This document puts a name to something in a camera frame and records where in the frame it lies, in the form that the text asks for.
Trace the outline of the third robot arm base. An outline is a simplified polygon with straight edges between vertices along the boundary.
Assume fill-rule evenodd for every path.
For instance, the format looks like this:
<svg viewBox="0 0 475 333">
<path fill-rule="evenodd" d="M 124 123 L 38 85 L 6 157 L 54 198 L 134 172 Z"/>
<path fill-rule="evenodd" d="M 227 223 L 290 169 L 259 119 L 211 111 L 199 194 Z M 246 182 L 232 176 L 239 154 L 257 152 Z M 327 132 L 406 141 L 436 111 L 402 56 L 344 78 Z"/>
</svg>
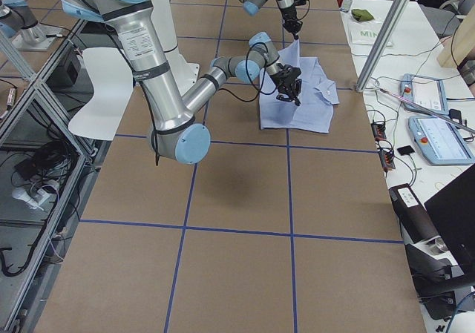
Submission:
<svg viewBox="0 0 475 333">
<path fill-rule="evenodd" d="M 25 0 L 1 0 L 1 32 L 18 50 L 46 51 L 62 28 L 41 24 Z"/>
</svg>

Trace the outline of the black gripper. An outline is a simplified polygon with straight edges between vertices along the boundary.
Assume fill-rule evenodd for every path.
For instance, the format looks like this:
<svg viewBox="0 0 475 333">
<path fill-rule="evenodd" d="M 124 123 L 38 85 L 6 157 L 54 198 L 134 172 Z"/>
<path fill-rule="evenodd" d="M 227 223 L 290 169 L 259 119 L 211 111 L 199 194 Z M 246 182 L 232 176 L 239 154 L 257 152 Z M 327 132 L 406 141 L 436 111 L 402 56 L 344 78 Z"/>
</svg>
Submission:
<svg viewBox="0 0 475 333">
<path fill-rule="evenodd" d="M 288 7 L 280 7 L 279 10 L 283 19 L 283 27 L 291 33 L 294 40 L 299 40 L 299 33 L 303 26 L 303 22 L 297 15 L 297 6 L 304 6 L 309 4 L 309 0 L 294 0 L 294 2 Z"/>
<path fill-rule="evenodd" d="M 278 72 L 272 75 L 272 81 L 278 92 L 277 100 L 294 102 L 296 106 L 301 105 L 301 101 L 298 98 L 302 85 L 300 75 L 301 69 L 299 67 L 278 64 Z"/>
</svg>

